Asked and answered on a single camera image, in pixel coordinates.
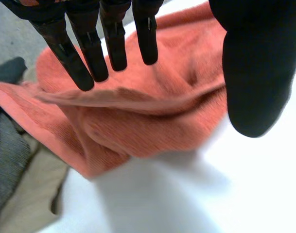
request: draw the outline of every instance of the gray floor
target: gray floor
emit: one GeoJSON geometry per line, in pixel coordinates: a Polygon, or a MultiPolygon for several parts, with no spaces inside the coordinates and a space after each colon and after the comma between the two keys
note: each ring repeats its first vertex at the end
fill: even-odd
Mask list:
{"type": "MultiPolygon", "coordinates": [[[[124,24],[133,20],[129,10],[125,16],[124,24]]],[[[76,39],[69,27],[67,20],[68,35],[76,44],[76,39]]],[[[97,25],[99,37],[103,37],[100,24],[97,25]]],[[[31,24],[17,18],[2,3],[0,3],[0,64],[16,56],[23,57],[27,67],[35,64],[37,56],[46,47],[43,38],[34,30],[31,24]]]]}

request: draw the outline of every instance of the tan fabric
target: tan fabric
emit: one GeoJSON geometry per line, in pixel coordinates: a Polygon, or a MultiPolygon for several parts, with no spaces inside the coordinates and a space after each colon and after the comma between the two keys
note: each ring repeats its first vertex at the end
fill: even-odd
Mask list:
{"type": "Polygon", "coordinates": [[[0,233],[34,233],[61,212],[59,190],[68,166],[28,134],[24,138],[35,155],[0,213],[0,233]]]}

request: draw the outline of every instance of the white surface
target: white surface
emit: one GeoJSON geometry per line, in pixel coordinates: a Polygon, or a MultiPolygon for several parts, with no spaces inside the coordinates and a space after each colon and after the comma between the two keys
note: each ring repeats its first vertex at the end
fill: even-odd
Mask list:
{"type": "MultiPolygon", "coordinates": [[[[173,0],[159,15],[201,2],[173,0]]],[[[63,205],[40,233],[296,233],[296,77],[264,137],[244,137],[226,118],[197,151],[133,159],[93,182],[71,170],[63,205]]]]}

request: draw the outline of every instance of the terry cloth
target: terry cloth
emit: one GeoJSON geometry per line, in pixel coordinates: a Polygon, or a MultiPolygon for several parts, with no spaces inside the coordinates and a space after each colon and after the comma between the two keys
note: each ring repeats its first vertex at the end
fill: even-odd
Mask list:
{"type": "Polygon", "coordinates": [[[68,166],[25,133],[35,155],[13,196],[0,212],[0,233],[34,233],[53,223],[62,212],[61,183],[68,166]]]}
{"type": "Polygon", "coordinates": [[[82,92],[45,49],[36,63],[38,83],[0,83],[0,105],[85,177],[131,156],[197,148],[226,113],[226,32],[208,2],[157,23],[153,66],[143,63],[134,33],[126,41],[128,68],[114,72],[108,66],[109,80],[82,92]]]}
{"type": "MultiPolygon", "coordinates": [[[[0,65],[0,82],[18,83],[26,66],[17,57],[0,65]]],[[[0,210],[8,201],[31,158],[28,143],[0,108],[0,210]]]]}

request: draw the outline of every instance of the black rubber fingertip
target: black rubber fingertip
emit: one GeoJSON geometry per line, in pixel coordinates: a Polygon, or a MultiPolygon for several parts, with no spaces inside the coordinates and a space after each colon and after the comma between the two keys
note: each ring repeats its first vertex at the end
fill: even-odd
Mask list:
{"type": "Polygon", "coordinates": [[[257,138],[272,128],[287,104],[291,86],[291,78],[276,80],[266,85],[228,87],[228,114],[235,130],[257,138]]]}
{"type": "Polygon", "coordinates": [[[152,48],[151,50],[142,50],[141,56],[142,56],[143,62],[147,66],[155,64],[158,60],[158,52],[157,52],[157,49],[155,48],[152,48]]]}
{"type": "Polygon", "coordinates": [[[101,83],[108,79],[109,72],[105,62],[95,62],[92,63],[91,61],[88,63],[90,72],[95,80],[95,82],[101,83]]]}
{"type": "Polygon", "coordinates": [[[114,71],[123,71],[127,68],[126,53],[124,51],[112,52],[109,58],[114,71]]]}
{"type": "Polygon", "coordinates": [[[89,91],[95,85],[95,82],[87,69],[77,70],[70,75],[77,87],[82,91],[89,91]]]}

